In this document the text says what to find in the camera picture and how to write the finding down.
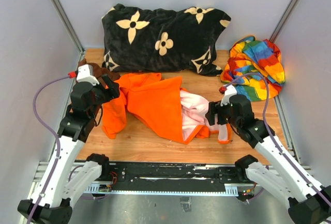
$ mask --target pillow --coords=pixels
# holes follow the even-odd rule
[[[215,8],[143,10],[117,4],[102,17],[103,67],[114,72],[190,69],[220,75],[215,42],[231,18]]]

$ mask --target gray floor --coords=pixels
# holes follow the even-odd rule
[[[287,210],[264,191],[249,205],[235,197],[191,197],[183,212],[180,196],[110,195],[99,201],[79,200],[70,224],[293,224]]]

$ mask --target colorful fabric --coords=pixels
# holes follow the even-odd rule
[[[278,47],[267,39],[255,40],[254,36],[247,36],[235,43],[230,50],[230,58],[225,70],[221,74],[221,81],[229,83],[249,72],[260,72],[268,82],[269,98],[277,96],[285,83]],[[265,83],[258,76],[239,79],[235,88],[250,101],[266,99]]]
[[[220,143],[231,139],[229,125],[210,126],[208,100],[181,89],[181,77],[161,79],[160,73],[129,73],[116,81],[120,97],[103,105],[102,129],[114,139],[127,124],[126,109],[158,136],[188,144],[194,137],[219,133]]]

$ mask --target orange cloth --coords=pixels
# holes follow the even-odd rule
[[[116,82],[120,97],[103,105],[102,129],[109,138],[126,126],[125,108],[160,137],[184,144],[195,136],[209,137],[209,128],[195,125],[189,137],[183,138],[181,77],[162,80],[160,73],[129,73]]]

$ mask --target brown fabric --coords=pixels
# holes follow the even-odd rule
[[[86,59],[84,58],[83,60],[79,61],[78,62],[78,67],[82,66],[82,65],[91,65],[93,67],[93,74],[94,76],[99,80],[101,81],[101,83],[103,84],[103,80],[100,80],[101,79],[101,76],[103,74],[107,74],[108,77],[112,80],[112,81],[116,81],[120,78],[120,75],[119,73],[117,72],[111,72],[109,71],[108,69],[106,68],[103,68],[103,67],[100,67],[98,64],[96,63],[87,63],[86,62]]]

